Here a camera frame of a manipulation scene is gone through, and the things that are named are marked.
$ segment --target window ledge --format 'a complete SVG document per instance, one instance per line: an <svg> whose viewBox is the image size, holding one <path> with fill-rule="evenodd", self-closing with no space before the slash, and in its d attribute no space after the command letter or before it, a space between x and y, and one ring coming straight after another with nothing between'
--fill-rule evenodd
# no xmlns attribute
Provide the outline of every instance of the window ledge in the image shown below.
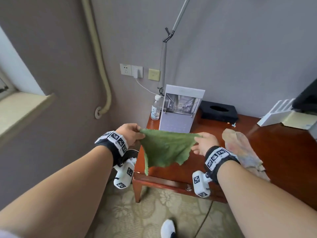
<svg viewBox="0 0 317 238"><path fill-rule="evenodd" d="M0 100L0 147L40 115L55 98L54 94L17 92Z"/></svg>

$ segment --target beige pipe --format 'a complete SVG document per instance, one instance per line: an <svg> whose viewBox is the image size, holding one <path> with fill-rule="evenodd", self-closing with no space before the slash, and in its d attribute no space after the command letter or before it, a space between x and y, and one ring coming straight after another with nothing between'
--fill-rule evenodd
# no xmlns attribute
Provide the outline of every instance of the beige pipe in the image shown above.
<svg viewBox="0 0 317 238"><path fill-rule="evenodd" d="M108 79L107 79L107 75L106 75L106 70L105 70L105 65L104 65L103 58L102 58L102 51L101 51L101 47L100 47L100 42L99 42L99 37L97 34L95 22L93 19L93 12L92 12L92 8L90 5L90 0L81 0L81 3L82 3L82 6L84 8L86 21L87 21L87 25L88 25L88 29L89 29L89 33L90 33L90 38L91 38L91 41L93 43L93 50L94 50L94 53L96 56L99 73L100 73L101 79L103 81L103 84L105 85L105 89L106 89L106 93L107 93L106 104L98 112L99 115L102 115L102 114L105 114L106 112L108 112L108 110L110 108L111 90L109 87L109 83L108 83Z"/></svg>

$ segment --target wall outlet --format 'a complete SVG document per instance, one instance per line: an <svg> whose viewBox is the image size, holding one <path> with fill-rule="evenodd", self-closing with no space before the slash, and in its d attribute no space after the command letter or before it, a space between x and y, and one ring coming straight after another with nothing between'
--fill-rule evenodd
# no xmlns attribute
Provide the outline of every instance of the wall outlet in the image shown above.
<svg viewBox="0 0 317 238"><path fill-rule="evenodd" d="M149 79L154 81L159 81L160 70L149 68Z"/></svg>
<svg viewBox="0 0 317 238"><path fill-rule="evenodd" d="M131 65L120 63L120 71L122 75L132 76Z"/></svg>
<svg viewBox="0 0 317 238"><path fill-rule="evenodd" d="M131 65L132 77L138 72L138 78L143 78L143 67Z"/></svg>

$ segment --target wristband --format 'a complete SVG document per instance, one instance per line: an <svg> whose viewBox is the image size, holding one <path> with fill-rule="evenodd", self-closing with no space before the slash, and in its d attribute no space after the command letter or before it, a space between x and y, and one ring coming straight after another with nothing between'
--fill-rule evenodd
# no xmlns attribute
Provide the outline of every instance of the wristband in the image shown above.
<svg viewBox="0 0 317 238"><path fill-rule="evenodd" d="M103 145L109 148L113 156L113 166L121 166L123 162L123 156L128 148L128 144L123 135L118 134L115 131L109 131L99 137L95 145Z"/></svg>
<svg viewBox="0 0 317 238"><path fill-rule="evenodd" d="M207 170L207 173L209 174L212 181L214 181L216 184L219 184L218 178L217 178L218 170L224 162L228 160L234 160L240 164L235 154L219 146L211 147L207 151L205 157L206 157L205 169Z"/></svg>

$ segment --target forearm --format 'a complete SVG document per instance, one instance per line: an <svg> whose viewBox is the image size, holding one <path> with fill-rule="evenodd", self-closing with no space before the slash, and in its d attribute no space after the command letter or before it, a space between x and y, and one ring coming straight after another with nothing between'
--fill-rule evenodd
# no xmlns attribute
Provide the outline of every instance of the forearm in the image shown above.
<svg viewBox="0 0 317 238"><path fill-rule="evenodd" d="M21 237L84 237L113 165L97 146L49 176L0 212L0 229Z"/></svg>
<svg viewBox="0 0 317 238"><path fill-rule="evenodd" d="M246 238L315 237L317 212L235 161L225 162L218 181Z"/></svg>

